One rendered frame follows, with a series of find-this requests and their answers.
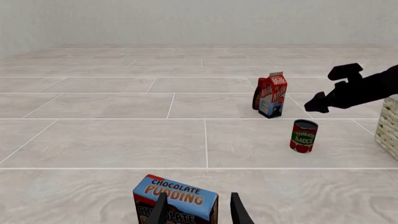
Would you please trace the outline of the chocolate pudding box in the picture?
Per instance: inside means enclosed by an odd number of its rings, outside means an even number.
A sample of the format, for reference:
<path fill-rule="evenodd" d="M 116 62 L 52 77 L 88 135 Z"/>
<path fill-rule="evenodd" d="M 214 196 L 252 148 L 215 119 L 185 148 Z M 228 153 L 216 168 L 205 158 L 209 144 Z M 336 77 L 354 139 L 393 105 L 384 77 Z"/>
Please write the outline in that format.
<path fill-rule="evenodd" d="M 218 199 L 215 192 L 146 175 L 132 191 L 138 224 L 144 224 L 162 193 L 167 194 L 165 224 L 218 224 Z"/>

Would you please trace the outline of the tomato sauce can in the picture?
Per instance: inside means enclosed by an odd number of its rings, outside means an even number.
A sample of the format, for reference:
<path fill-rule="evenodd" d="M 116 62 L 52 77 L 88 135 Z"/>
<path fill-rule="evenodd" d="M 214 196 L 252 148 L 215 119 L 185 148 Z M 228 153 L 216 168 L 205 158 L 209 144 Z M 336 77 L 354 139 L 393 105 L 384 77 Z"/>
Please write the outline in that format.
<path fill-rule="evenodd" d="M 311 152 L 317 131 L 317 123 L 306 119 L 295 120 L 290 140 L 290 148 L 299 153 Z"/>

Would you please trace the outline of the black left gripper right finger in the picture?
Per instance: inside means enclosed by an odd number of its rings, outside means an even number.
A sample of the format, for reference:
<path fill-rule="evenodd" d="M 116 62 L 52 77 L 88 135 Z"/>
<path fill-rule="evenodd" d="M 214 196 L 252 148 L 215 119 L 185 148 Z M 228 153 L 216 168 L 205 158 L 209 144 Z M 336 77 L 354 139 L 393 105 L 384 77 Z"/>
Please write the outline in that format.
<path fill-rule="evenodd" d="M 231 193 L 230 210 L 233 224 L 254 224 L 236 192 Z"/>

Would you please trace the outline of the pale wicker basket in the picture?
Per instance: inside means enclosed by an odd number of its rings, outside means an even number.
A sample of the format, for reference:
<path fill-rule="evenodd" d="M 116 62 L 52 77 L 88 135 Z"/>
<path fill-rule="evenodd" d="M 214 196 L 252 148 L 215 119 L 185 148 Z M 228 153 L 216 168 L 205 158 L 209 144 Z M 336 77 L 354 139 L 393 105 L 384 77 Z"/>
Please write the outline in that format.
<path fill-rule="evenodd" d="M 398 95 L 384 99 L 374 138 L 398 161 Z"/>

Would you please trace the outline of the milk carton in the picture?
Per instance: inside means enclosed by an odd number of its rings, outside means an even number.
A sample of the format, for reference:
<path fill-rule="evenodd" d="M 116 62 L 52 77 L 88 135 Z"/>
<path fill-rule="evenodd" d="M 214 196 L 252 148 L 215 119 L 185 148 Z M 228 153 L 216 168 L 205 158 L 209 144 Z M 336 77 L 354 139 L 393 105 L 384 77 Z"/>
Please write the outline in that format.
<path fill-rule="evenodd" d="M 258 112 L 269 119 L 281 117 L 287 91 L 287 81 L 283 72 L 273 72 L 267 78 L 261 78 L 258 87 Z"/>

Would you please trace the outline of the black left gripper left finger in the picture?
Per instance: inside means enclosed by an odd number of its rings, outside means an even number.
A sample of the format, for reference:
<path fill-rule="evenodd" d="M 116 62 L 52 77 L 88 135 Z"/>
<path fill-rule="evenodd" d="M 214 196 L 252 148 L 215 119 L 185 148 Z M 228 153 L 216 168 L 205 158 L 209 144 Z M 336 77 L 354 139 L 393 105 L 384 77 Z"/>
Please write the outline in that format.
<path fill-rule="evenodd" d="M 152 209 L 149 217 L 144 222 L 144 224 L 166 224 L 167 205 L 167 194 L 165 192 L 162 192 L 159 195 L 154 208 Z"/>

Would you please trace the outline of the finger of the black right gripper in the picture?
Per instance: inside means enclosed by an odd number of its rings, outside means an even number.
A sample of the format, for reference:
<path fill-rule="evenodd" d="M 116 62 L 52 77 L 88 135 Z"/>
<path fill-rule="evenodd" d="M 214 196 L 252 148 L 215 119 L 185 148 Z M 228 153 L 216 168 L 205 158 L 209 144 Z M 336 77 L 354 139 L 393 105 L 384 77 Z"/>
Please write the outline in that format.
<path fill-rule="evenodd" d="M 311 100 L 304 104 L 305 111 L 329 113 L 327 98 L 323 91 L 317 93 Z"/>

